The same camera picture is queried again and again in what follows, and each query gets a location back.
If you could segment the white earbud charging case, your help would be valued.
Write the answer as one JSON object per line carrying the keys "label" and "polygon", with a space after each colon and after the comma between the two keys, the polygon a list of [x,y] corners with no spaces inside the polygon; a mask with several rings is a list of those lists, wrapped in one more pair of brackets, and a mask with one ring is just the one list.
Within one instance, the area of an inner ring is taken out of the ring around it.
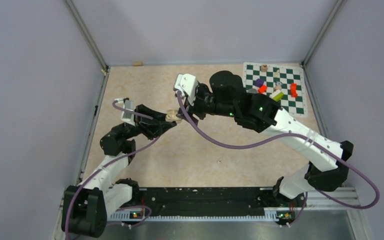
{"label": "white earbud charging case", "polygon": [[178,116],[178,110],[176,110],[176,109],[168,109],[166,111],[165,120],[167,122],[180,123],[183,119]]}

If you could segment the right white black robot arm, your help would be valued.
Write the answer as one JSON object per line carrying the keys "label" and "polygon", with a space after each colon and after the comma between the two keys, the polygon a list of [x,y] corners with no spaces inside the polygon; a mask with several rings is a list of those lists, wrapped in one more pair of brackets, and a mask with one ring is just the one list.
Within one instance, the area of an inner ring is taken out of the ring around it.
{"label": "right white black robot arm", "polygon": [[231,117],[239,126],[280,140],[308,160],[294,174],[277,180],[273,187],[277,205],[287,206],[309,190],[333,192],[347,179],[349,170],[344,162],[353,153],[351,142],[336,142],[319,135],[272,97],[248,92],[240,76],[222,70],[204,84],[194,75],[178,74],[173,89],[183,102],[182,118],[197,124],[206,115]]}

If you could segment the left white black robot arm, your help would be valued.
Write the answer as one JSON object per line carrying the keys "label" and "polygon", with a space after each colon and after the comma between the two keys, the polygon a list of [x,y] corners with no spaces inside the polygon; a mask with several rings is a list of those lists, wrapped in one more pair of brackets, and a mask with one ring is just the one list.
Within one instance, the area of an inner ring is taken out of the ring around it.
{"label": "left white black robot arm", "polygon": [[117,182],[116,178],[146,147],[136,148],[134,137],[144,135],[153,145],[159,137],[177,126],[161,113],[143,104],[134,106],[129,99],[118,98],[112,103],[121,111],[122,123],[111,128],[100,139],[105,157],[92,174],[78,185],[64,191],[61,230],[70,234],[98,238],[104,232],[107,219],[122,205],[134,207],[140,193],[131,180]]}

